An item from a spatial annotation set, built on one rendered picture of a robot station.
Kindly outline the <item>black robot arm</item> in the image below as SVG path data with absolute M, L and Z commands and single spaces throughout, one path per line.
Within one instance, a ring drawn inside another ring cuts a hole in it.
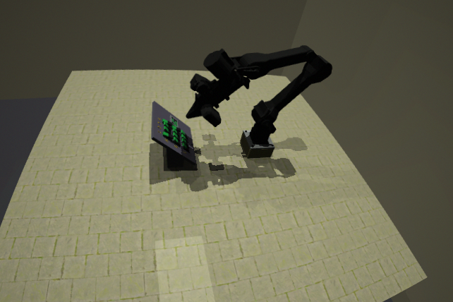
M 267 75 L 271 70 L 307 62 L 302 73 L 291 81 L 271 101 L 260 100 L 252 110 L 255 120 L 250 132 L 253 144 L 268 145 L 268 138 L 276 131 L 273 123 L 277 120 L 282 108 L 301 94 L 310 84 L 322 82 L 332 72 L 332 65 L 321 56 L 317 55 L 310 47 L 301 45 L 293 49 L 282 50 L 270 54 L 247 53 L 243 56 L 230 57 L 220 49 L 206 56 L 203 66 L 206 67 L 216 79 L 219 79 L 224 89 L 230 94 L 237 91 L 242 85 L 248 89 L 249 82 Z M 237 71 L 235 71 L 237 70 Z M 244 77 L 246 76 L 246 77 Z M 193 76 L 190 88 L 204 95 L 208 99 L 216 91 L 215 80 L 198 75 Z

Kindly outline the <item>dark grey switch panel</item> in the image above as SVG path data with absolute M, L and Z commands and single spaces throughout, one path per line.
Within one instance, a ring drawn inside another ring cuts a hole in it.
M 167 149 L 168 168 L 183 167 L 184 160 L 196 164 L 190 126 L 155 101 L 152 103 L 151 139 Z

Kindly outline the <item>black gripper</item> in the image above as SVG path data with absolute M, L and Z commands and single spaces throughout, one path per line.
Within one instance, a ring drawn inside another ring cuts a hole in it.
M 222 102 L 224 99 L 227 101 L 230 99 L 229 95 L 231 95 L 228 91 L 226 91 L 223 85 L 220 83 L 219 80 L 215 80 L 213 86 L 217 85 L 216 91 L 208 98 L 205 99 L 204 95 L 200 93 L 195 94 L 195 102 L 193 106 L 186 114 L 187 119 L 193 119 L 197 116 L 203 116 L 208 122 L 210 122 L 214 127 L 218 126 L 221 123 L 221 117 L 219 112 L 216 109 L 219 108 L 219 103 Z

